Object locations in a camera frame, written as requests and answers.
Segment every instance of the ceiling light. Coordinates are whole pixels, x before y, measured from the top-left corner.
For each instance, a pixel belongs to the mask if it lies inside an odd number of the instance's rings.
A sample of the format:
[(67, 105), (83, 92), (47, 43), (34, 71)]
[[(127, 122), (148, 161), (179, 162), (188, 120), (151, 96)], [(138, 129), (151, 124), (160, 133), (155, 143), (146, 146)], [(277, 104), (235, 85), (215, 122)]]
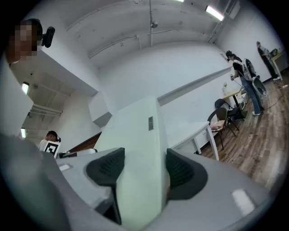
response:
[(29, 88), (29, 83), (23, 82), (23, 84), (22, 84), (22, 91), (25, 93), (25, 95), (27, 95), (28, 88)]
[(218, 20), (222, 21), (224, 16), (221, 15), (218, 11), (216, 11), (214, 8), (210, 7), (209, 5), (205, 9), (208, 13), (215, 16)]
[(26, 137), (26, 133), (25, 133), (25, 129), (24, 128), (21, 129), (21, 135), (22, 135), (22, 138)]

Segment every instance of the desk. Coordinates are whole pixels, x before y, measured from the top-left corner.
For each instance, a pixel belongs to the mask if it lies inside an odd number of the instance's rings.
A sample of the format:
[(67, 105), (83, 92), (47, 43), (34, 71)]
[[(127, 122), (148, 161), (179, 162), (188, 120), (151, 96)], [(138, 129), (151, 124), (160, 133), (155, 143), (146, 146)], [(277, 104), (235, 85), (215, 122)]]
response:
[(271, 60), (273, 61), (277, 69), (278, 75), (280, 76), (280, 80), (282, 81), (283, 78), (281, 75), (281, 71), (289, 66), (287, 53), (285, 51), (282, 51), (278, 55), (274, 56)]
[[(238, 107), (239, 107), (239, 103), (238, 103), (238, 101), (237, 101), (236, 95), (241, 91), (241, 89), (242, 89), (242, 88), (240, 88), (240, 89), (238, 89), (238, 90), (235, 90), (235, 91), (228, 92), (228, 94), (225, 95), (225, 96), (223, 97), (223, 99), (227, 99), (227, 98), (233, 96), (233, 99), (234, 99), (236, 105), (238, 105)], [(243, 112), (244, 115), (242, 114), (241, 108), (240, 108), (240, 111), (241, 111), (240, 116), (237, 116), (237, 115), (236, 115), (236, 119), (244, 119), (244, 118), (246, 117), (247, 111), (244, 111), (244, 112)]]
[(210, 141), (213, 153), (216, 160), (219, 160), (218, 150), (212, 134), (211, 128), (209, 127), (209, 122), (195, 122), (195, 123), (184, 123), (179, 125), (177, 128), (167, 131), (168, 146), (170, 148), (176, 148), (180, 145), (186, 145), (187, 143), (193, 141), (194, 146), (200, 152), (200, 146), (196, 140), (196, 136), (201, 132), (206, 131), (208, 139)]

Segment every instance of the sneaker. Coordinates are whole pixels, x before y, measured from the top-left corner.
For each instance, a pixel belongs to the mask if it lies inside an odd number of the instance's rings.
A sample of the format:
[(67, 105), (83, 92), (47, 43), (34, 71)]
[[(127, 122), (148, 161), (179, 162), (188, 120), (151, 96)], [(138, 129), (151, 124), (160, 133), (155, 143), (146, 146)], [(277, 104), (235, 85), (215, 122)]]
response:
[(259, 113), (259, 114), (255, 114), (255, 112), (254, 112), (254, 111), (252, 111), (252, 114), (253, 114), (253, 116), (258, 116), (258, 115), (261, 115), (261, 113)]

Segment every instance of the black chair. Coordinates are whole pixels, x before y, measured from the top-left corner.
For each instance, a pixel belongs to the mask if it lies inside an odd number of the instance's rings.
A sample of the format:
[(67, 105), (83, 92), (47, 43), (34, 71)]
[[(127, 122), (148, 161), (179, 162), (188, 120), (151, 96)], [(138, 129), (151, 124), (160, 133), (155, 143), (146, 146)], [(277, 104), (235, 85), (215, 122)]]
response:
[[(218, 109), (225, 103), (229, 106), (229, 109), (232, 108), (224, 99), (218, 99), (215, 102), (215, 108)], [(234, 117), (234, 116), (240, 116), (240, 118), (244, 121), (243, 116), (241, 114), (241, 110), (239, 107), (232, 108), (232, 110), (228, 111), (228, 122), (232, 123), (239, 131), (239, 128), (233, 123), (233, 121), (231, 119), (231, 117)]]
[(227, 125), (227, 120), (228, 120), (227, 109), (224, 107), (216, 109), (208, 118), (209, 124), (211, 124), (211, 120), (214, 117), (214, 115), (217, 115), (219, 120), (224, 120), (224, 124), (223, 124), (223, 127), (221, 129), (212, 130), (212, 132), (220, 132), (221, 144), (222, 144), (222, 148), (224, 149), (224, 145), (223, 145), (223, 141), (222, 141), (222, 131), (226, 128), (226, 125)]

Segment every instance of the wooden floor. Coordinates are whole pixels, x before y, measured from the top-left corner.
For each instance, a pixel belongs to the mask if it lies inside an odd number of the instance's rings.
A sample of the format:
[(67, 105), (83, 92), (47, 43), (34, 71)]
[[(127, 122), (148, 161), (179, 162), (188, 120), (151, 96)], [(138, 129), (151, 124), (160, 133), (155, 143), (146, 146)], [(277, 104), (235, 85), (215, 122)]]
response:
[[(248, 111), (245, 121), (236, 121), (240, 131), (230, 125), (237, 137), (228, 128), (223, 132), (224, 150), (220, 137), (215, 137), (220, 161), (232, 164), (269, 190), (283, 174), (289, 153), (289, 87), (278, 90), (280, 85), (289, 84), (289, 72), (284, 73), (283, 79), (283, 82), (265, 83), (263, 115), (252, 115), (254, 108), (249, 100), (244, 109)], [(202, 156), (214, 158), (210, 145), (202, 151)]]

